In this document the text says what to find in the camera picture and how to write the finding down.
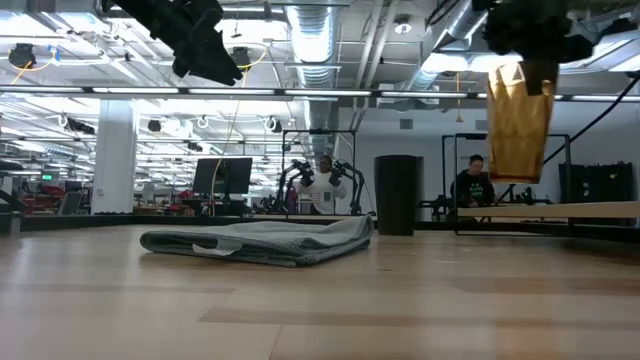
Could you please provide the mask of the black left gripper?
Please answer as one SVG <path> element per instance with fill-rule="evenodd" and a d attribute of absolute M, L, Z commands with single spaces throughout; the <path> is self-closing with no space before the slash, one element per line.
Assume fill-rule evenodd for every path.
<path fill-rule="evenodd" d="M 182 76 L 229 86 L 243 79 L 222 33 L 215 29 L 221 20 L 217 0 L 102 0 L 104 12 L 114 6 L 143 25 L 153 39 L 173 49 Z"/>

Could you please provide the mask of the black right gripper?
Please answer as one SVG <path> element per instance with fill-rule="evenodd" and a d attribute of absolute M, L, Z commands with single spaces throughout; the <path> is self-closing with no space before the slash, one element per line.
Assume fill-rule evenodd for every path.
<path fill-rule="evenodd" d="M 593 43 L 581 34 L 571 35 L 567 0 L 481 0 L 487 11 L 482 37 L 499 55 L 517 53 L 527 94 L 543 94 L 543 86 L 556 89 L 558 63 L 590 57 Z"/>

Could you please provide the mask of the tall amber plastic cup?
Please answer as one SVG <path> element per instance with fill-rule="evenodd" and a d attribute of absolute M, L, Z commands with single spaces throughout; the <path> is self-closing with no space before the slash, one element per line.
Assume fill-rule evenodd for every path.
<path fill-rule="evenodd" d="M 535 80 L 531 95 L 524 68 L 504 64 L 489 74 L 489 176 L 498 183 L 537 184 L 551 122 L 555 84 Z"/>

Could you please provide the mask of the black cup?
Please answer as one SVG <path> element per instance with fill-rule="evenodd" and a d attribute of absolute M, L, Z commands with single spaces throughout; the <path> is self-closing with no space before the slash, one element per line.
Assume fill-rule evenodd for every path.
<path fill-rule="evenodd" d="M 374 187 L 380 235 L 414 234 L 417 170 L 415 156 L 384 155 L 375 158 Z"/>

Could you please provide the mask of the black background monitor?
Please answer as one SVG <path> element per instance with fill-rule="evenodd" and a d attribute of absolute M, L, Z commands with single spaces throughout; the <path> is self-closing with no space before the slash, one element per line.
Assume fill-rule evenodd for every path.
<path fill-rule="evenodd" d="M 252 165 L 252 158 L 199 159 L 193 180 L 193 192 L 247 194 Z"/>

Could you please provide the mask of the long ceiling light strip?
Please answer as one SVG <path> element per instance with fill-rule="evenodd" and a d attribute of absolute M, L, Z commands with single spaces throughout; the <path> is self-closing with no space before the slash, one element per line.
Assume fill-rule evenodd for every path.
<path fill-rule="evenodd" d="M 59 97 L 122 98 L 221 98 L 256 100 L 259 98 L 302 98 L 303 100 L 364 98 L 364 99 L 446 99 L 485 100 L 482 92 L 451 91 L 390 91 L 390 90 L 336 90 L 285 88 L 206 88 L 206 87 L 74 87 L 42 85 L 0 85 L 0 94 L 34 94 Z"/>

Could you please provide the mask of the black cabinet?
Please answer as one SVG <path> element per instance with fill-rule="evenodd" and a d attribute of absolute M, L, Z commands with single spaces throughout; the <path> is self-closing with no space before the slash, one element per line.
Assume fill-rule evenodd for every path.
<path fill-rule="evenodd" d="M 569 179 L 566 179 L 566 164 L 558 165 L 561 203 L 621 202 L 636 199 L 631 163 L 571 164 L 569 168 Z"/>

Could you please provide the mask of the person in black top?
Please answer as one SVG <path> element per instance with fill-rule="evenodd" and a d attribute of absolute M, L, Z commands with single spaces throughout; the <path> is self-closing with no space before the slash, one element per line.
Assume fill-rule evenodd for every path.
<path fill-rule="evenodd" d="M 460 171 L 450 186 L 450 193 L 460 208 L 490 206 L 496 199 L 489 175 L 484 171 L 484 158 L 470 157 L 468 168 Z"/>

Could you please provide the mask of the white pillar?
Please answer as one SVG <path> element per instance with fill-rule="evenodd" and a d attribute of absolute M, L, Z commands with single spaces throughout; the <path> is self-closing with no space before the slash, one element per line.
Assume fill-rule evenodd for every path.
<path fill-rule="evenodd" d="M 133 210 L 139 116 L 132 100 L 102 100 L 91 214 Z"/>

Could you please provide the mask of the person in white top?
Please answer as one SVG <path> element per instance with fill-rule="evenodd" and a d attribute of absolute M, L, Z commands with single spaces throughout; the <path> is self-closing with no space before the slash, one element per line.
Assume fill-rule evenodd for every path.
<path fill-rule="evenodd" d="M 318 171 L 313 175 L 313 181 L 308 183 L 301 180 L 297 185 L 297 192 L 306 195 L 311 201 L 311 213 L 314 215 L 331 215 L 335 213 L 335 201 L 344 199 L 347 193 L 345 185 L 331 172 L 333 160 L 328 155 L 322 155 L 319 160 Z"/>

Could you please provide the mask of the folded grey cloth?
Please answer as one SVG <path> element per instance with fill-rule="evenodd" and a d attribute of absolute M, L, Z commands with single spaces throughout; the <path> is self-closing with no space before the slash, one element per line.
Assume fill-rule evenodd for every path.
<path fill-rule="evenodd" d="M 193 231 L 149 231 L 141 235 L 140 245 L 154 253 L 295 268 L 366 249 L 373 233 L 369 216 L 329 225 L 260 221 Z"/>

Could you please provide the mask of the silver ventilation duct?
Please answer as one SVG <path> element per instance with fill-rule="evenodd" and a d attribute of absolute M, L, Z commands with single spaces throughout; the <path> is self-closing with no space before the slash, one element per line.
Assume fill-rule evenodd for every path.
<path fill-rule="evenodd" d="M 298 85 L 304 90 L 335 88 L 338 12 L 324 6 L 286 6 L 291 26 L 290 40 L 296 62 Z M 304 119 L 308 130 L 336 130 L 337 105 L 328 100 L 304 100 Z"/>

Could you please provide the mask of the wooden shelf with metal frame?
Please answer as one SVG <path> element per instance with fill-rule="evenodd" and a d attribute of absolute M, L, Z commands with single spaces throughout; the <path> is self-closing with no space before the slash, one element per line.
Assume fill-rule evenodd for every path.
<path fill-rule="evenodd" d="M 572 163 L 572 138 L 559 136 L 563 145 L 553 152 L 565 155 L 566 179 Z M 562 223 L 568 225 L 604 225 L 636 228 L 640 224 L 640 201 L 559 203 L 548 199 L 529 199 L 521 202 L 500 201 L 477 209 L 459 208 L 452 197 L 439 197 L 446 201 L 447 222 L 455 223 Z"/>

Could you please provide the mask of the black aluminium table frame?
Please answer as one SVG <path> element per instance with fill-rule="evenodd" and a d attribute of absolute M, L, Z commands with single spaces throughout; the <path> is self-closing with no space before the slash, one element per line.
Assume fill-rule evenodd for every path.
<path fill-rule="evenodd" d="M 36 216 L 21 215 L 20 229 L 24 232 L 80 229 L 120 225 L 158 226 L 222 226 L 236 223 L 255 223 L 255 218 L 239 217 L 192 217 L 192 216 L 147 216 L 147 215 L 72 215 Z M 562 223 L 455 223 L 425 222 L 414 224 L 417 231 L 458 231 L 462 233 L 488 232 L 492 235 L 506 232 L 539 234 L 551 237 L 571 237 L 603 240 L 640 245 L 640 228 L 604 225 L 568 225 Z"/>

